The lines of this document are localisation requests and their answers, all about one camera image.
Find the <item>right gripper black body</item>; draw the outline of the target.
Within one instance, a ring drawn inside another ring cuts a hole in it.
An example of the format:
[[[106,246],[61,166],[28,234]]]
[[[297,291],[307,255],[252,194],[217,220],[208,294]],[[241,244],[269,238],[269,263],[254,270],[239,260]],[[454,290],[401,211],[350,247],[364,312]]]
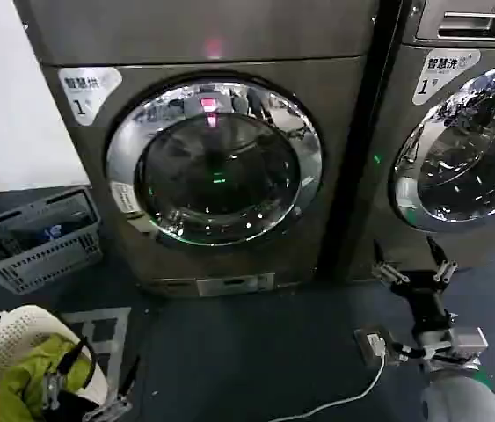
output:
[[[419,337],[428,331],[448,330],[450,314],[441,301],[448,285],[434,280],[435,271],[402,271],[402,275],[407,281],[392,284],[391,292],[403,297],[411,308],[412,335]]]

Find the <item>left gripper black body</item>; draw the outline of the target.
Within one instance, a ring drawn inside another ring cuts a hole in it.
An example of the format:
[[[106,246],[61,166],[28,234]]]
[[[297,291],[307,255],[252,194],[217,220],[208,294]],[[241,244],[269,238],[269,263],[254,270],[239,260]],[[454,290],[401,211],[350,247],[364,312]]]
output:
[[[93,401],[68,391],[58,396],[59,407],[47,410],[47,422],[82,422],[85,414],[98,408]]]

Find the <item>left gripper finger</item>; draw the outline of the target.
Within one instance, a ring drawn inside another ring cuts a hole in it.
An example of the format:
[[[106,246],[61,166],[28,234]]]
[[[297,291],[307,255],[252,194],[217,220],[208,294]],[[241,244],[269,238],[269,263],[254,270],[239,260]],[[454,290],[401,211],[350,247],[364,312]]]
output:
[[[135,385],[139,366],[140,356],[137,356],[118,391],[99,407],[88,412],[88,420],[118,420],[132,409],[128,397]]]
[[[54,353],[43,375],[43,413],[59,407],[58,396],[61,391],[81,396],[89,378],[89,359],[84,354],[86,340],[76,344],[58,338]]]

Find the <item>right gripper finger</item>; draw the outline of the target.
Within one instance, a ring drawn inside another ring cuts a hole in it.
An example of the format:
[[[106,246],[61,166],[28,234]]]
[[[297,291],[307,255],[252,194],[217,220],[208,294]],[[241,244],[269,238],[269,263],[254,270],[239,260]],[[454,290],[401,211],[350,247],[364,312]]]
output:
[[[384,284],[408,284],[408,276],[400,273],[384,259],[383,249],[377,240],[373,242],[375,261],[371,273]]]
[[[436,283],[448,284],[458,267],[458,263],[449,260],[446,252],[444,252],[443,248],[431,236],[428,236],[426,241],[430,248],[433,260],[438,266],[438,269],[433,276],[433,281]]]

